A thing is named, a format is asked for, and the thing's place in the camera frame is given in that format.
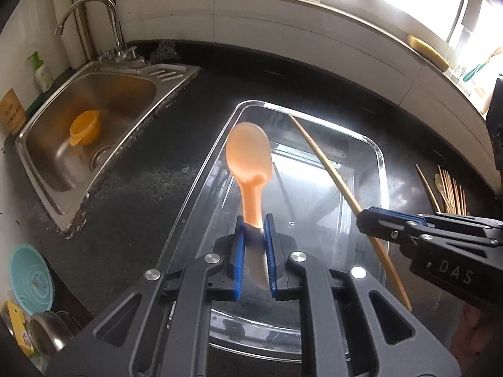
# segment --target black countertop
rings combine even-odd
[[[44,210],[13,141],[5,146],[10,179],[23,205],[20,225],[28,227],[42,254],[91,314],[155,266],[211,146],[243,100],[300,110],[373,139],[384,154],[392,209],[432,212],[414,165],[419,164],[434,188],[437,164],[442,164],[465,189],[472,215],[501,218],[494,193],[456,152],[418,120],[360,87],[256,52],[198,44],[179,44],[178,49],[181,62],[203,69],[115,160],[86,205],[85,224],[71,238],[57,231]],[[390,255],[414,314],[448,344],[460,302],[411,275],[408,260],[394,246]]]

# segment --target metal screw head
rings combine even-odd
[[[220,255],[212,252],[211,254],[206,255],[204,260],[208,263],[218,263],[220,262]]]
[[[363,279],[367,276],[367,271],[361,266],[354,266],[353,268],[351,268],[350,273],[351,276],[356,279]]]
[[[304,262],[307,259],[307,256],[302,251],[295,251],[290,255],[290,258],[292,258],[292,261],[295,262]]]
[[[156,281],[160,278],[160,270],[158,269],[149,269],[147,272],[145,272],[145,278],[148,281]]]

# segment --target orange plastic spoon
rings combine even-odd
[[[225,147],[227,165],[240,186],[243,219],[258,229],[262,224],[262,189],[273,174],[271,146],[264,131],[253,123],[234,126]],[[269,288],[265,244],[246,245],[246,264],[258,287]]]

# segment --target sink basin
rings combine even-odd
[[[156,108],[195,75],[197,67],[84,66],[38,110],[16,149],[44,206],[62,231],[71,227],[99,173],[124,141]],[[100,111],[101,132],[87,146],[72,147],[70,126],[86,110]]]

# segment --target blue round basket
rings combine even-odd
[[[31,245],[19,246],[12,255],[11,286],[19,304],[30,316],[51,309],[52,277],[44,258]]]

